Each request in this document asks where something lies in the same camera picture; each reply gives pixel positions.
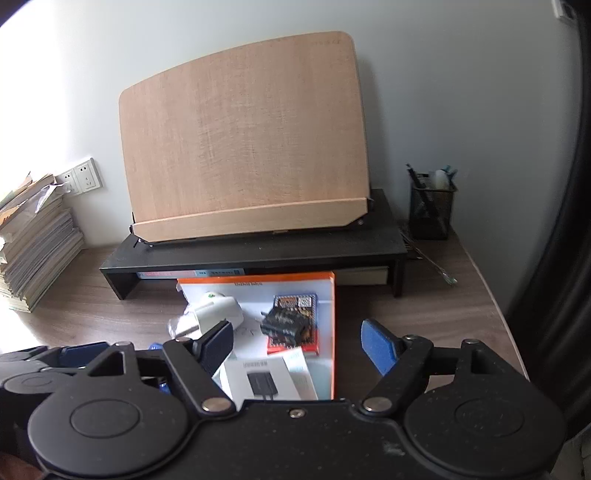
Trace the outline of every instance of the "pen holder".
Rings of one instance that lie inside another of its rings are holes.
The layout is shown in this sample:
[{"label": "pen holder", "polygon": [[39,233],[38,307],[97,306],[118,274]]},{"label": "pen holder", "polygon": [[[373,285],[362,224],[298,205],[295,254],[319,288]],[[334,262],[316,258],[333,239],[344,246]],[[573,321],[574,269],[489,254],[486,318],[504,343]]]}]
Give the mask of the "pen holder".
[{"label": "pen holder", "polygon": [[[423,183],[427,183],[429,175],[417,175]],[[415,239],[447,240],[449,236],[449,220],[452,217],[453,194],[457,188],[450,182],[447,190],[423,188],[419,189],[411,182],[410,212],[408,214],[408,229]],[[431,202],[431,208],[425,201]]]}]

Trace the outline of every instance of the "screw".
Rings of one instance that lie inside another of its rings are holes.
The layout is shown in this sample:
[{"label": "screw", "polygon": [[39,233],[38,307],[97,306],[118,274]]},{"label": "screw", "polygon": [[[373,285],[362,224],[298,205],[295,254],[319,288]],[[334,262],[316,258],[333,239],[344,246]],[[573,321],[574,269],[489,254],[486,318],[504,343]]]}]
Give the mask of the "screw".
[{"label": "screw", "polygon": [[232,402],[224,397],[208,398],[201,404],[201,408],[210,413],[221,413],[232,408]]},{"label": "screw", "polygon": [[306,415],[306,411],[303,408],[294,408],[293,410],[290,410],[290,417],[292,419],[300,419],[304,415]]},{"label": "screw", "polygon": [[392,408],[392,401],[386,397],[371,397],[363,402],[367,411],[382,413]]}]

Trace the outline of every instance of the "stack of books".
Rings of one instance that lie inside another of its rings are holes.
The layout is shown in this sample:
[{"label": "stack of books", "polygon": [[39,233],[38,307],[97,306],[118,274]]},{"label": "stack of books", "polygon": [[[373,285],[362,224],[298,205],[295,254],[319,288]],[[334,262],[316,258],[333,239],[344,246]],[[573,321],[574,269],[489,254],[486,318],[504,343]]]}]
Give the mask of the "stack of books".
[{"label": "stack of books", "polygon": [[84,239],[53,175],[26,180],[0,200],[0,303],[30,312],[80,252]]}]

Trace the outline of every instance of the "white wall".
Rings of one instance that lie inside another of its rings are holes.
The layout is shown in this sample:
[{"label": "white wall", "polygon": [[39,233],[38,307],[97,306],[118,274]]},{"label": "white wall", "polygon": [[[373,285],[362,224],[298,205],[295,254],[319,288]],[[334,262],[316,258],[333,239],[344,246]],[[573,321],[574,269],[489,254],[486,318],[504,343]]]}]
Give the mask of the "white wall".
[{"label": "white wall", "polygon": [[550,0],[33,0],[0,28],[2,168],[59,173],[94,156],[105,188],[72,205],[89,245],[114,244],[131,221],[121,91],[225,48],[326,30],[355,41],[373,185],[404,216],[404,163],[459,167],[453,224],[505,307],[574,145],[577,37]]}]

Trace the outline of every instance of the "wooden desk surface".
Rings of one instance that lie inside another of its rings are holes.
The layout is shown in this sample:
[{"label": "wooden desk surface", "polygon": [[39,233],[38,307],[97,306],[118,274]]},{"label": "wooden desk surface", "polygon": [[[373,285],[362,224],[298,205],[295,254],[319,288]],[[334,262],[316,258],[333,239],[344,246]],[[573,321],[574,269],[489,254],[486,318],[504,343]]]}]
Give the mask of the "wooden desk surface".
[{"label": "wooden desk surface", "polygon": [[[337,396],[357,400],[379,379],[359,340],[361,322],[369,317],[398,336],[415,333],[436,346],[459,347],[464,338],[479,338],[523,371],[504,320],[458,238],[421,242],[420,246],[457,278],[457,286],[448,286],[425,261],[411,260],[401,298],[393,298],[387,286],[337,288]],[[104,248],[81,252],[34,313],[17,314],[39,343],[131,340],[136,348],[147,348],[168,339],[167,320],[186,306],[175,289],[176,282],[142,281],[127,300],[118,300],[99,272],[110,252]],[[0,336],[10,334],[11,323],[18,321],[14,314],[0,310]]]}]

